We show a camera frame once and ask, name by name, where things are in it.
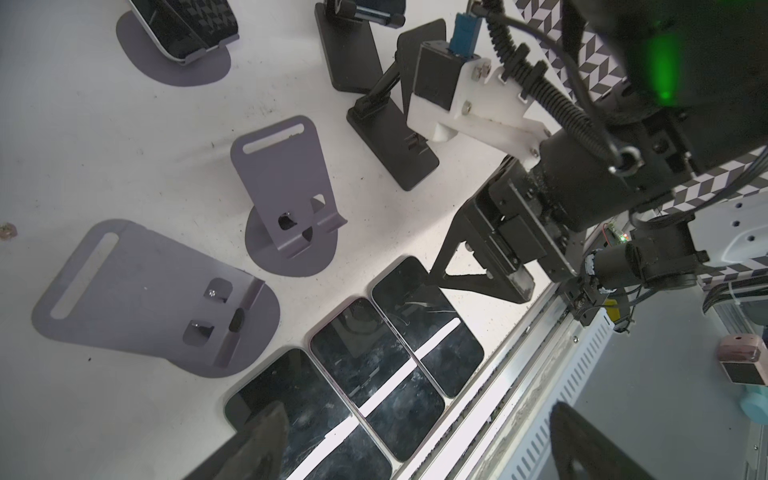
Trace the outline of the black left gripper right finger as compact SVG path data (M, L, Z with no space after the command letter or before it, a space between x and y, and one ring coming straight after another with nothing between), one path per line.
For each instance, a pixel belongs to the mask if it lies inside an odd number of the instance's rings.
M549 421L552 457L560 479L652 479L569 404L556 402Z

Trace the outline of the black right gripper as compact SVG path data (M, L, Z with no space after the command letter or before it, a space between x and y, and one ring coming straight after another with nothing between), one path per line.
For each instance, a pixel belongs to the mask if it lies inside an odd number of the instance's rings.
M582 270L587 228L640 205L644 189L608 171L569 134L540 145L530 169L510 158L473 198L473 209L454 216L429 271L443 289L527 303L539 264L555 283Z

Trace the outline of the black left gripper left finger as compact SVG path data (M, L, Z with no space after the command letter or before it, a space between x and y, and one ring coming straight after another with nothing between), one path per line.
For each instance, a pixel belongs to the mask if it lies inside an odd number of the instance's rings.
M272 402L186 479L278 479L288 433L284 404Z

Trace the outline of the black phone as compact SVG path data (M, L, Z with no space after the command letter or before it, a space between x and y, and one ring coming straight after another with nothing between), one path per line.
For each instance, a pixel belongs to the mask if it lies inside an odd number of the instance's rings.
M187 65L239 39L225 0L130 0L132 12L160 52Z
M459 395L484 350L415 257L406 257L373 286L374 304L449 398Z

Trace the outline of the purple phone stand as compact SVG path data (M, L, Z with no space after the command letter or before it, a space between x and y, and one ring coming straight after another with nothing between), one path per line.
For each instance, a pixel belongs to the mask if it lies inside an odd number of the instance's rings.
M366 298L357 298L310 340L319 363L400 462L442 416L445 401Z

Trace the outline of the black folding phone stand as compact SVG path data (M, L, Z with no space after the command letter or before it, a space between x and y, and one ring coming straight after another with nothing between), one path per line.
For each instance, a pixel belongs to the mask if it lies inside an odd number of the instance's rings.
M347 121L405 191L439 166L427 140L407 126L407 113L421 44L445 39L443 19L400 34L393 63L347 113Z

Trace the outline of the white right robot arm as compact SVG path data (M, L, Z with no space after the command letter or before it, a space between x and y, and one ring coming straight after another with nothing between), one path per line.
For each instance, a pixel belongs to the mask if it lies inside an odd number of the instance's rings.
M548 47L569 74L564 94L512 30L530 26L499 1L474 1L505 80L559 130L535 166L509 155L455 215L433 284L527 302L537 262L581 288L692 286L709 260L690 212L636 221L629 242L583 253L587 228L636 215L675 187L767 146L767 5L763 1L567 1Z

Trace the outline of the grey stand front left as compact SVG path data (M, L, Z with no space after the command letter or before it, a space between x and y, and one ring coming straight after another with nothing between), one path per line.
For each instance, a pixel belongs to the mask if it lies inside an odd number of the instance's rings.
M53 310L100 241L117 241L63 317ZM193 375L222 378L251 366L280 320L261 279L135 222L110 219L83 237L35 305L43 336L165 359Z

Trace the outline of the grey stand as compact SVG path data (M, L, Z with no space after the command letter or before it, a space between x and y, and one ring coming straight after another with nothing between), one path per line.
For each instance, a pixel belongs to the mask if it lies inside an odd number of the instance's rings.
M190 65L165 57L132 12L116 24L116 36L127 58L141 73L168 86L195 87L218 82L229 73L232 60L226 47L214 50Z
M100 241L117 241L63 317L53 310ZM135 222L110 219L83 237L35 305L43 336L165 359L193 375L222 378L251 366L280 320L261 279Z
M231 162L252 203L245 248L261 269L311 277L332 262L338 211L314 123L294 116L237 138Z

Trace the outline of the grey stand front right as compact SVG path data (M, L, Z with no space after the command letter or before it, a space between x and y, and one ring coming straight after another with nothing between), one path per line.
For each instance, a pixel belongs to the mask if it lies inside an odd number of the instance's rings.
M294 116L237 138L231 162L252 203L245 248L261 269L311 277L332 262L338 211L314 123Z

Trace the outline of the black stand back right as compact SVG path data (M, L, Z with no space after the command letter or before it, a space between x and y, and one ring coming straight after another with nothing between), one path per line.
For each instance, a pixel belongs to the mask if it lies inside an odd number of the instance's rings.
M366 94L383 75L371 26L400 28L405 0L326 0L314 6L331 85Z

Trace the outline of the grey stand back centre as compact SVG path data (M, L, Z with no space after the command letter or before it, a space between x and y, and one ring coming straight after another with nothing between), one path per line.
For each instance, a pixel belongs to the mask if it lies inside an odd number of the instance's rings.
M190 65L165 57L132 12L116 24L116 36L127 58L141 73L168 86L195 87L218 82L229 73L232 60L226 47L214 50Z

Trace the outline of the white ventilation grille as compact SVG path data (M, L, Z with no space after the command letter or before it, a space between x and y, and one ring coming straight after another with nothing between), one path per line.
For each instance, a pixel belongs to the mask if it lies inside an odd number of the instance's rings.
M533 390L496 435L486 457L487 479L537 479L551 457L551 412L558 403L573 406L614 337L614 323L601 310L575 334L564 359L544 369Z

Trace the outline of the pink device outside cell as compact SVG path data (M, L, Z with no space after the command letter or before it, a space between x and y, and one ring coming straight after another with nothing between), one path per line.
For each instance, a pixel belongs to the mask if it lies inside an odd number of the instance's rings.
M732 383L767 386L767 347L761 336L725 337L718 345L717 360Z

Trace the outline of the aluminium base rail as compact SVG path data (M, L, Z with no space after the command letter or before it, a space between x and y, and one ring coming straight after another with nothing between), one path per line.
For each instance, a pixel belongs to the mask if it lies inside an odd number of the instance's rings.
M487 479L487 455L495 437L545 368L564 359L572 337L586 327L573 319L554 286L537 289L526 305L451 293L459 314L489 348L465 389L398 479Z

